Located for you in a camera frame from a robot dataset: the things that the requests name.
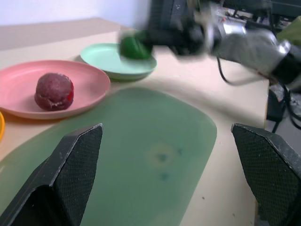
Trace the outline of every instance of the yellow plate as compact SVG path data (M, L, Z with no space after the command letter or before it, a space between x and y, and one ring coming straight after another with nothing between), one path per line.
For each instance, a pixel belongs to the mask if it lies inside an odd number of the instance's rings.
M5 129L4 117L0 112L0 140L2 139L2 137L4 135L4 129Z

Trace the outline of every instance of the red ball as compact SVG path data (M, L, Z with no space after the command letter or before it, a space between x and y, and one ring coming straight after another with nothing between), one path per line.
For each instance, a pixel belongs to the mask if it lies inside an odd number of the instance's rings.
M73 103L74 87L64 74L47 73L39 80L34 100L46 111L65 110Z

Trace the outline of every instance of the mint green plate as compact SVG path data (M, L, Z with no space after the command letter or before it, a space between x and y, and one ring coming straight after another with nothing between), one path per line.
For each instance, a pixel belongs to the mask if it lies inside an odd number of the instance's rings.
M80 57L87 64L97 67L113 79L133 80L141 79L157 66L157 61L152 57L148 60L128 60L120 58L119 44L95 44L82 50Z
M216 126L190 105L148 89L119 91L13 151L0 163L0 214L64 135L97 123L103 139L81 226L178 226Z

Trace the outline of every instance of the green silicone mat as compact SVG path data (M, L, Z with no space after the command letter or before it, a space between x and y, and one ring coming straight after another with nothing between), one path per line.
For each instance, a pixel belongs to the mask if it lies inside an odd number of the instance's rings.
M88 64L97 67L113 79L140 79L153 72L157 61L151 57L147 60L128 60L120 58L119 44L100 43L86 47L80 57Z
M0 163L0 214L60 139L103 123L94 186L81 226L177 226L213 149L204 113L148 89L126 89L36 136Z

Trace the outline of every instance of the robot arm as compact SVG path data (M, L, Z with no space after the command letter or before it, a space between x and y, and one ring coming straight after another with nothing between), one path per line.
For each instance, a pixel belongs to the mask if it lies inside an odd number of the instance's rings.
M195 7L193 0L188 4ZM268 30L246 31L239 23L220 23L218 6L211 2L198 8L177 27L143 31L136 41L150 47L168 46L179 57L209 54L237 62L276 78L292 91L301 89L301 51L297 47L288 41L278 42Z

